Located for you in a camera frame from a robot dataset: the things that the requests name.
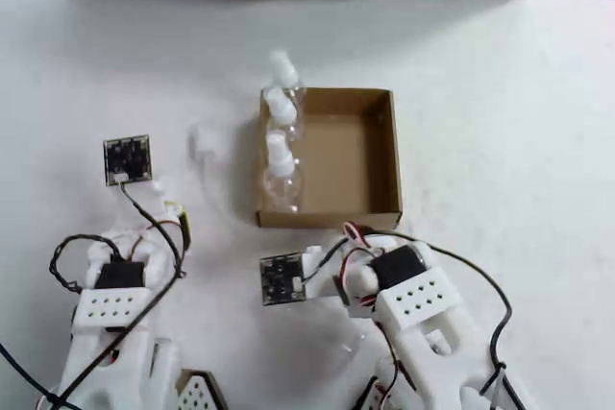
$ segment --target plastic bottle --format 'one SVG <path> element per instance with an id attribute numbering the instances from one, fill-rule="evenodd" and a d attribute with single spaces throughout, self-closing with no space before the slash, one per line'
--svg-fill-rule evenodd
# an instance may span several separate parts
<path id="1" fill-rule="evenodd" d="M 269 166 L 264 172 L 262 185 L 269 198 L 269 206 L 277 211 L 297 213 L 302 178 L 295 159 L 286 144 L 282 131 L 267 134 Z"/>
<path id="2" fill-rule="evenodd" d="M 306 96 L 306 86 L 297 69 L 293 66 L 285 50 L 274 50 L 269 54 L 273 66 L 274 84 L 281 87 L 286 96 L 299 110 L 303 110 L 303 102 Z"/>
<path id="3" fill-rule="evenodd" d="M 289 143 L 301 138 L 304 131 L 303 113 L 301 110 L 295 107 L 278 86 L 266 90 L 264 97 L 271 114 L 267 131 L 280 130 L 284 132 Z"/>

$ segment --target wire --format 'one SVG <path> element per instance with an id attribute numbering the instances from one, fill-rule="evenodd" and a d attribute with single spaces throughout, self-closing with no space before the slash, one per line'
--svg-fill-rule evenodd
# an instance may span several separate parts
<path id="1" fill-rule="evenodd" d="M 397 355 L 395 355 L 395 350 L 393 349 L 391 340 L 389 340 L 388 336 L 386 336 L 384 327 L 378 322 L 374 322 L 374 324 L 376 324 L 376 326 L 381 330 L 382 335 L 384 335 L 384 339 L 386 340 L 386 344 L 388 345 L 388 348 L 391 351 L 391 357 L 393 358 L 393 364 L 395 366 L 395 371 L 393 372 L 393 379 L 391 380 L 391 384 L 388 385 L 388 388 L 386 388 L 386 391 L 384 391 L 384 393 L 382 394 L 381 401 L 378 404 L 378 410 L 382 410 L 384 408 L 384 404 L 386 403 L 386 400 L 391 394 L 391 391 L 393 391 L 393 387 L 395 386 L 395 383 L 397 382 L 397 376 L 400 374 L 400 365 L 397 361 Z"/>
<path id="2" fill-rule="evenodd" d="M 123 261 L 122 256 L 119 252 L 119 249 L 117 248 L 115 243 L 113 243 L 113 241 L 108 239 L 107 237 L 103 237 L 102 235 L 95 235 L 95 234 L 69 235 L 64 240 L 62 240 L 62 242 L 54 250 L 54 255 L 51 258 L 51 261 L 49 262 L 49 272 L 53 275 L 53 277 L 55 277 L 58 280 L 58 282 L 61 284 L 62 287 L 64 287 L 69 292 L 74 292 L 74 293 L 81 293 L 83 290 L 83 287 L 79 285 L 79 283 L 77 283 L 76 280 L 71 280 L 70 282 L 66 281 L 66 279 L 60 274 L 60 271 L 58 271 L 58 260 L 60 259 L 60 255 L 62 254 L 64 248 L 70 242 L 74 240 L 80 240 L 80 239 L 94 240 L 96 242 L 102 242 L 104 244 L 107 244 L 109 247 L 111 247 L 111 261 Z"/>
<path id="3" fill-rule="evenodd" d="M 36 381 L 28 372 L 26 372 L 12 357 L 12 355 L 6 350 L 2 343 L 0 343 L 0 354 L 2 354 L 2 356 L 7 360 L 7 362 L 9 362 L 9 365 L 11 365 L 26 381 L 28 381 L 28 383 L 32 387 L 34 387 L 37 391 L 43 394 L 45 398 L 47 398 L 47 400 L 49 400 L 50 402 L 60 401 L 60 398 L 58 396 L 56 396 L 51 391 L 47 391 L 38 381 Z M 77 405 L 73 405 L 72 403 L 66 401 L 64 401 L 62 405 L 72 410 L 81 410 L 81 408 L 79 408 Z"/>
<path id="4" fill-rule="evenodd" d="M 325 266 L 329 261 L 331 261 L 331 258 L 333 258 L 333 256 L 335 255 L 335 253 L 340 249 L 340 247 L 342 245 L 344 245 L 346 242 L 348 242 L 348 238 L 347 237 L 342 237 L 341 239 L 339 239 L 337 241 L 337 243 L 335 245 L 333 245 L 329 251 L 327 252 L 327 254 L 325 254 L 325 256 L 323 257 L 323 259 L 320 260 L 320 262 L 318 263 L 318 265 L 316 266 L 316 268 L 314 269 L 314 271 L 307 277 L 304 278 L 304 285 L 306 283 L 308 283 L 314 276 L 316 276 L 318 274 L 318 271 L 320 271 L 323 266 Z"/>
<path id="5" fill-rule="evenodd" d="M 177 221 L 172 221 L 172 220 L 161 220 L 158 221 L 159 225 L 176 225 L 177 227 L 179 227 L 180 229 L 182 228 L 182 225 L 180 225 Z M 152 225 L 148 226 L 146 228 L 146 230 L 149 230 L 153 228 Z M 143 235 L 139 235 L 139 237 L 137 238 L 137 240 L 134 242 L 133 246 L 131 247 L 131 251 L 128 253 L 128 260 L 132 261 L 133 260 L 133 256 L 135 256 L 135 250 L 136 247 L 138 247 L 138 244 L 140 244 L 143 241 L 144 237 Z"/>
<path id="6" fill-rule="evenodd" d="M 354 247 L 352 250 L 346 253 L 346 256 L 344 256 L 344 259 L 342 260 L 341 269 L 339 270 L 339 283 L 341 284 L 342 290 L 344 291 L 344 293 L 346 293 L 346 273 L 348 269 L 348 263 L 350 261 L 351 256 L 353 256 L 354 254 L 357 254 L 357 252 L 367 253 L 372 258 L 376 257 L 372 252 L 367 250 L 365 247 Z"/>
<path id="7" fill-rule="evenodd" d="M 150 300 L 150 302 L 138 313 L 138 315 L 133 319 L 132 322 L 128 324 L 128 326 L 119 333 L 113 341 L 100 353 L 98 356 L 92 360 L 92 362 L 83 369 L 83 371 L 70 383 L 66 389 L 61 393 L 58 401 L 56 401 L 51 407 L 51 410 L 59 410 L 63 405 L 65 405 L 65 401 L 70 395 L 77 389 L 77 387 L 87 378 L 87 376 L 100 364 L 105 357 L 107 357 L 110 353 L 112 353 L 117 346 L 124 341 L 124 339 L 129 335 L 131 331 L 135 329 L 135 327 L 143 320 L 143 318 L 149 314 L 149 312 L 156 307 L 156 305 L 160 302 L 160 300 L 166 295 L 166 293 L 171 289 L 171 287 L 175 284 L 175 282 L 184 276 L 184 272 L 182 271 L 182 263 L 184 261 L 184 255 L 180 255 L 180 252 L 177 250 L 177 246 L 169 236 L 169 234 L 164 230 L 164 228 L 150 215 L 143 207 L 135 201 L 131 197 L 131 195 L 126 190 L 124 183 L 120 183 L 119 185 L 122 193 L 126 196 L 126 198 L 131 201 L 133 206 L 139 212 L 139 214 L 149 221 L 154 228 L 156 228 L 162 237 L 166 241 L 166 243 L 171 248 L 173 252 L 173 257 L 175 260 L 174 268 L 175 272 L 173 273 L 173 277 L 162 287 L 162 289 Z"/>

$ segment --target circuit board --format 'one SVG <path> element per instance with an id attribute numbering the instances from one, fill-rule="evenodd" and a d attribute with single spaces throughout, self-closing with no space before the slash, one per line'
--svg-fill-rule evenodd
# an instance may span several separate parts
<path id="1" fill-rule="evenodd" d="M 103 146 L 107 186 L 152 179 L 149 135 L 110 139 Z"/>
<path id="2" fill-rule="evenodd" d="M 300 253 L 270 256 L 260 261 L 262 304 L 305 301 L 304 269 Z"/>

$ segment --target open cardboard box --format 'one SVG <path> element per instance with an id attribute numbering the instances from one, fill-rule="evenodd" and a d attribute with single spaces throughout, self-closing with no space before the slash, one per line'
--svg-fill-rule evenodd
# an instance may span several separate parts
<path id="1" fill-rule="evenodd" d="M 309 88 L 298 213 L 271 209 L 261 185 L 269 107 L 260 98 L 257 222 L 263 228 L 335 228 L 345 221 L 392 229 L 402 217 L 393 95 L 368 88 Z"/>

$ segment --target robotic arm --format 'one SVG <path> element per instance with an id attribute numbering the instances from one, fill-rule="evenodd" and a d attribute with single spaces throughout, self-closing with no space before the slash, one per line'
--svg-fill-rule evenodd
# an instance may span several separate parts
<path id="1" fill-rule="evenodd" d="M 339 296 L 350 317 L 381 329 L 391 359 L 380 361 L 354 409 L 536 408 L 495 351 L 508 312 L 490 342 L 429 245 L 395 232 L 363 235 L 351 223 L 345 234 L 327 253 L 264 258 L 261 279 L 264 304 Z M 337 253 L 344 256 L 334 260 Z"/>

